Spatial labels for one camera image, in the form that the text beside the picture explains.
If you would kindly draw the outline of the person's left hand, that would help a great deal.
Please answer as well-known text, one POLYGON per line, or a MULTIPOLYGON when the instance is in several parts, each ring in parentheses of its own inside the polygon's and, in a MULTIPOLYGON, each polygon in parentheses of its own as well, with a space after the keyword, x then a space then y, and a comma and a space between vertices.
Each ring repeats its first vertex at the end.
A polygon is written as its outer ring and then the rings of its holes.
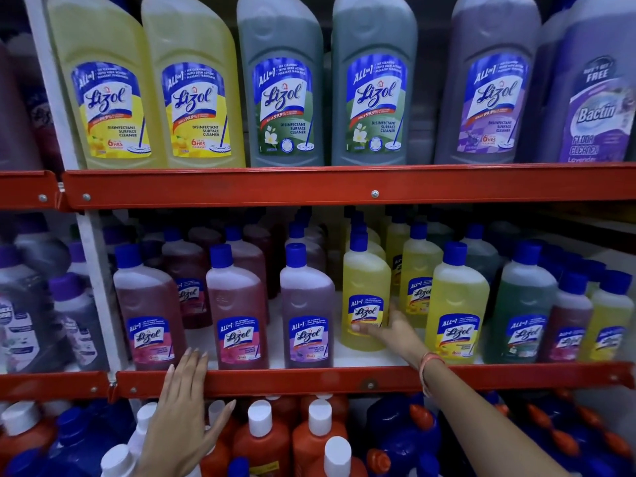
POLYGON ((208 354, 188 348, 170 365, 132 477, 186 477, 216 445, 205 445, 203 384, 208 354))

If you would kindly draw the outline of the small yellow cleaner bottle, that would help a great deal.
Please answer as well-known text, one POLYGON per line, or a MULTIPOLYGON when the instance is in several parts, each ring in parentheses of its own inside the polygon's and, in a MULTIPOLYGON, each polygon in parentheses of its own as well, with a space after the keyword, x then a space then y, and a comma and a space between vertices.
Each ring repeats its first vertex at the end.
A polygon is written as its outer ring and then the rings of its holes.
POLYGON ((592 294, 593 314, 581 342, 578 362, 615 359, 636 308, 628 296, 632 279, 631 274, 617 270, 607 270, 601 276, 599 288, 592 294))
POLYGON ((361 352, 382 350, 381 341, 355 331, 352 325, 387 327, 390 300, 389 265, 370 251, 366 230, 352 230, 349 250, 344 256, 341 343, 361 352))

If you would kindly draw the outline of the cluster of orange white-capped bottles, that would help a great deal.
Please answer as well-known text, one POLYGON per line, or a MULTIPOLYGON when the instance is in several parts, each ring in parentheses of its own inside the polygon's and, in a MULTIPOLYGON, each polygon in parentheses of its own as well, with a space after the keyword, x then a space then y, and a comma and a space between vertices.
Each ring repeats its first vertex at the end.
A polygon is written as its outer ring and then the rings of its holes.
POLYGON ((251 403, 247 423, 233 420, 201 460, 194 477, 370 477, 353 456, 343 416, 332 396, 300 405, 293 398, 266 397, 251 403))

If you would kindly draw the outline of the small purple cleaner bottle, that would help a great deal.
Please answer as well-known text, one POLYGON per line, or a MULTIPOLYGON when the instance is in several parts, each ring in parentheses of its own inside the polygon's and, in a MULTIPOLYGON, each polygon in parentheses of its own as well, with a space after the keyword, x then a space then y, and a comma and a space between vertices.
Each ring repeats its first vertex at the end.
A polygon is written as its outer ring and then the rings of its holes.
POLYGON ((305 224, 292 221, 289 224, 289 237, 284 246, 302 243, 306 248, 306 264, 316 270, 327 273, 327 257, 322 247, 306 235, 305 224))
POLYGON ((287 369, 332 368, 335 355, 333 281, 308 265, 304 243, 285 248, 280 274, 282 350, 287 369))

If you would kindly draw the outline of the cluster of yellow bottles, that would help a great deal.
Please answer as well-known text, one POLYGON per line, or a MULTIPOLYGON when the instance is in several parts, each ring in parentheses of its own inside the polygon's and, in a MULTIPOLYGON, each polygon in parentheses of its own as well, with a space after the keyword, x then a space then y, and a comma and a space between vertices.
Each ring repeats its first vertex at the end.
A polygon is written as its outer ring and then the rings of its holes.
MULTIPOLYGON (((355 229, 368 233, 359 211, 351 218, 349 243, 355 229)), ((429 350, 449 363, 471 364, 489 283, 480 272, 466 266, 465 243, 450 241, 442 250, 427 236, 427 224, 408 225, 404 213, 394 212, 387 231, 387 256, 383 258, 391 269, 391 292, 397 288, 402 309, 417 327, 425 327, 422 341, 429 350)))

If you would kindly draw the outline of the small green cleaner bottle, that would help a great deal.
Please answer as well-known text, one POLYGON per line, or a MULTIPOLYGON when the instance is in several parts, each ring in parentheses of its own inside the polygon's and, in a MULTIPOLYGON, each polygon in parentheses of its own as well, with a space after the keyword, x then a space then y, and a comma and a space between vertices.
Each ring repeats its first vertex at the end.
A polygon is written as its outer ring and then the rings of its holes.
POLYGON ((470 223, 465 230, 465 236, 460 241, 467 246, 466 266, 480 272, 492 286, 499 271, 501 258, 497 249, 483 240, 484 225, 470 223))
POLYGON ((537 360, 558 289, 557 279, 538 264, 541 249, 538 243, 520 241, 503 268, 483 351, 485 364, 537 360))

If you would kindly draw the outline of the dark bottle with purple cap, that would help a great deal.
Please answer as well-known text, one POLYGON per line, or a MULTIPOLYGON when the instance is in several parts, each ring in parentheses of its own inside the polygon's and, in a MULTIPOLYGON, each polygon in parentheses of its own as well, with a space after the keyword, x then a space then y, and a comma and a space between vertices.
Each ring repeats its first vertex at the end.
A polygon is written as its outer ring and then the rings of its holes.
POLYGON ((64 369, 44 278, 14 245, 0 245, 0 349, 8 374, 64 369))
POLYGON ((93 296, 76 273, 48 281, 53 310, 82 371, 108 371, 106 346, 93 296))

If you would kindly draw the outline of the orange bottle with white cap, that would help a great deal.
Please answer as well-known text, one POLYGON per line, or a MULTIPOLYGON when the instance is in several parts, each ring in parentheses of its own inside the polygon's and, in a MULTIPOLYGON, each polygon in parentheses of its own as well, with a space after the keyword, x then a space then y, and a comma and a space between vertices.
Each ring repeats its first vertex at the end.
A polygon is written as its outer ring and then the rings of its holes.
POLYGON ((57 427, 43 416, 36 401, 19 401, 0 412, 0 469, 26 450, 47 452, 57 427))

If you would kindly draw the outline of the cluster of blue-capped bottles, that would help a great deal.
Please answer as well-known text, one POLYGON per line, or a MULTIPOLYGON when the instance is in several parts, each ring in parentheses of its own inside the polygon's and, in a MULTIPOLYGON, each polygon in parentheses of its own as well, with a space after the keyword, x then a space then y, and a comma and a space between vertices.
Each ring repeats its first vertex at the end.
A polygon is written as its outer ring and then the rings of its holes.
POLYGON ((539 266, 549 271, 556 280, 560 280, 565 272, 575 272, 587 277, 586 296, 592 298, 599 289, 600 281, 607 270, 607 265, 594 259, 586 259, 581 254, 566 251, 558 245, 538 241, 541 245, 539 266))

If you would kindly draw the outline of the large green cleaner bottle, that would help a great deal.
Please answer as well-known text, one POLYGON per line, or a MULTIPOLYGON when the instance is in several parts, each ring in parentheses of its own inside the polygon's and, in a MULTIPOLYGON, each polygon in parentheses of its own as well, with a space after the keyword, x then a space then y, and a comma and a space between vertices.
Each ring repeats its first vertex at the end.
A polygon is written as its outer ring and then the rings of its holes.
POLYGON ((301 0, 238 0, 250 166, 323 167, 323 37, 301 0))
POLYGON ((405 0, 335 0, 332 166, 405 165, 418 28, 405 0))

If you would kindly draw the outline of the large purple cleaner bottle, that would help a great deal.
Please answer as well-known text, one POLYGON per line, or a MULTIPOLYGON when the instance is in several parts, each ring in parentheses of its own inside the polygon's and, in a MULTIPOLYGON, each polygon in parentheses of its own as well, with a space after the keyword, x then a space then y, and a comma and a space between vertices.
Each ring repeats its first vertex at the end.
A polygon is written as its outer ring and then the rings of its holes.
POLYGON ((534 0, 457 0, 435 165, 513 163, 541 26, 534 0))

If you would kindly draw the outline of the purple bottle with pale label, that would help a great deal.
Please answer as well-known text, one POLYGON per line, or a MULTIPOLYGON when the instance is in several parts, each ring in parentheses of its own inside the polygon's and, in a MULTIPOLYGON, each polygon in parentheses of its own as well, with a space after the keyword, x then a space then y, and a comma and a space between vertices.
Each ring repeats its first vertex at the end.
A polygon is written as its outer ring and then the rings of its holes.
POLYGON ((622 162, 635 115, 636 0, 577 0, 555 60, 535 162, 622 162))

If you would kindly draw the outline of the large yellow cleaner bottle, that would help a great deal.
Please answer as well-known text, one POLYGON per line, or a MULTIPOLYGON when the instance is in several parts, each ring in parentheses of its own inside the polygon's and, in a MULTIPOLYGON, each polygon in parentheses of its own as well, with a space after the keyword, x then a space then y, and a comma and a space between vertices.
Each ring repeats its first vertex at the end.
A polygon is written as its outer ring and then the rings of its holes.
POLYGON ((237 51, 199 0, 142 0, 170 168, 245 168, 237 51))
POLYGON ((142 25, 110 0, 46 0, 88 169, 168 168, 142 25))

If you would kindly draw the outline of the large dark purple bottle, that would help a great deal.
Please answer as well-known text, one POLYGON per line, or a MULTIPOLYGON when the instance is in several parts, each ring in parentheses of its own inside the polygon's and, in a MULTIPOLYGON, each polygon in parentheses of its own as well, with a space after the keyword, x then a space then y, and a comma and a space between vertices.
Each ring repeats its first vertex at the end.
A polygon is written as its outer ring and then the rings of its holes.
POLYGON ((0 39, 0 171, 64 170, 48 95, 29 32, 0 39))

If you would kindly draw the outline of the white shelf upright post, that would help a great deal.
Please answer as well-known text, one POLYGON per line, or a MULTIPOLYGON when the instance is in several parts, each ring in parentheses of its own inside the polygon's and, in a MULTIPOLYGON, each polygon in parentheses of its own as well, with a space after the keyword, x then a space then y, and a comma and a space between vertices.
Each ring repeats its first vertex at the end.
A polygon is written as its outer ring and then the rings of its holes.
POLYGON ((72 172, 80 170, 83 155, 66 83, 52 38, 46 9, 47 0, 23 1, 64 167, 62 174, 64 178, 60 183, 62 190, 57 207, 73 213, 76 217, 109 363, 108 379, 113 384, 116 373, 129 366, 129 350, 123 336, 123 325, 103 239, 101 219, 98 211, 76 208, 71 201, 70 176, 72 172))

